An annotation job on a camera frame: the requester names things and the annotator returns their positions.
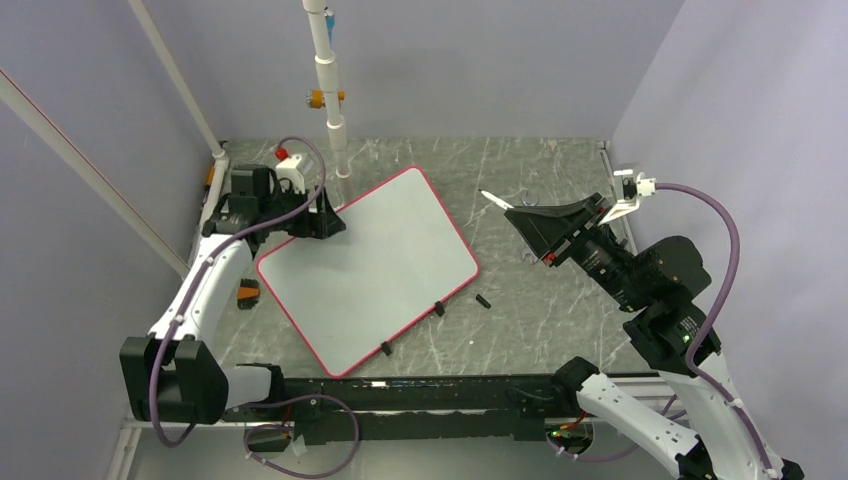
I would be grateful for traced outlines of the black whiteboard marker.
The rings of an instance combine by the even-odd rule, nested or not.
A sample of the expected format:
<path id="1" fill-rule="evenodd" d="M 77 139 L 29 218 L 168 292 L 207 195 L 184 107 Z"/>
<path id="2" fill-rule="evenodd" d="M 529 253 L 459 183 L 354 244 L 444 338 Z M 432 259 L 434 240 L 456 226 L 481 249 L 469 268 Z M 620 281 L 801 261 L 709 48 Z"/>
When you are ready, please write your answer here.
<path id="1" fill-rule="evenodd" d="M 499 198 L 493 193 L 479 189 L 478 192 L 487 200 L 489 200 L 492 204 L 496 205 L 498 208 L 501 208 L 504 211 L 508 211 L 513 209 L 514 206 L 508 203 L 506 200 Z"/>

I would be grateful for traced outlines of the red framed whiteboard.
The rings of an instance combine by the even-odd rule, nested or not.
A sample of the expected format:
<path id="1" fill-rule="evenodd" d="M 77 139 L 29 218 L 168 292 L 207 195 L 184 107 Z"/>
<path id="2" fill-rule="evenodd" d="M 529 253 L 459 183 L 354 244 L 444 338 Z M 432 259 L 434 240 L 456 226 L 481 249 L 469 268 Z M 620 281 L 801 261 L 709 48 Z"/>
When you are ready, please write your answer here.
<path id="1" fill-rule="evenodd" d="M 410 166 L 340 208 L 345 231 L 292 238 L 259 277 L 331 378 L 342 378 L 474 280 L 480 264 L 428 176 Z"/>

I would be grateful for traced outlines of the black marker cap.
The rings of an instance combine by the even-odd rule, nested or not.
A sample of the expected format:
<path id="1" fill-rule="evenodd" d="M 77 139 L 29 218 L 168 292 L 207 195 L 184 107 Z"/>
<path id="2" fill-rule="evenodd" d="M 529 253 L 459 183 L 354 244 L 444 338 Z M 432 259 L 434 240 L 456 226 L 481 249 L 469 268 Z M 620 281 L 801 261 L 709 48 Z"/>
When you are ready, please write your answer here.
<path id="1" fill-rule="evenodd" d="M 491 303 L 490 303 L 490 302 L 489 302 L 486 298 L 484 298 L 481 294 L 476 294 L 476 295 L 475 295 L 475 300 L 476 300 L 476 301 L 477 301 L 477 302 L 478 302 L 478 303 L 479 303 L 482 307 L 484 307 L 484 308 L 486 308 L 486 309 L 491 309 L 491 308 L 492 308 Z"/>

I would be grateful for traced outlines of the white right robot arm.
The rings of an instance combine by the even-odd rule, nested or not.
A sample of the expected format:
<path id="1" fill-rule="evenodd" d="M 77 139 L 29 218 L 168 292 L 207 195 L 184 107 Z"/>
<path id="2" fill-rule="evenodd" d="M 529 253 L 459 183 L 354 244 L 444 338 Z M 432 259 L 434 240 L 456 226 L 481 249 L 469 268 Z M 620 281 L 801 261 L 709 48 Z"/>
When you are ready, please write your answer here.
<path id="1" fill-rule="evenodd" d="M 675 479 L 800 479 L 804 473 L 762 439 L 732 385 L 720 340 L 695 298 L 710 284 L 694 243 L 662 239 L 626 250 L 600 194 L 559 206 L 512 206 L 505 218 L 548 267 L 574 262 L 629 314 L 625 333 L 686 412 L 680 425 L 623 392 L 576 357 L 551 379 L 557 411 L 598 417 L 658 461 Z"/>

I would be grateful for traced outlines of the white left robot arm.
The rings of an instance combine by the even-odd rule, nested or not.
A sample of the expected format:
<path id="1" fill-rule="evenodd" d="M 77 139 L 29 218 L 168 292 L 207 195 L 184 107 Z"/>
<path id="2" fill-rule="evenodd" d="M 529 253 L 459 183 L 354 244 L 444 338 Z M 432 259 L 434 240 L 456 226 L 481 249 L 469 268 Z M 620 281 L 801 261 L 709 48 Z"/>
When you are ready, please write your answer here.
<path id="1" fill-rule="evenodd" d="M 328 239 L 345 230 L 322 183 L 298 187 L 267 166 L 230 173 L 231 187 L 203 223 L 197 258 L 171 304 L 141 337 L 119 352 L 130 410 L 141 421 L 214 424 L 248 407 L 264 420 L 287 406 L 280 367 L 248 363 L 224 368 L 210 343 L 230 294 L 259 247 L 274 232 Z"/>

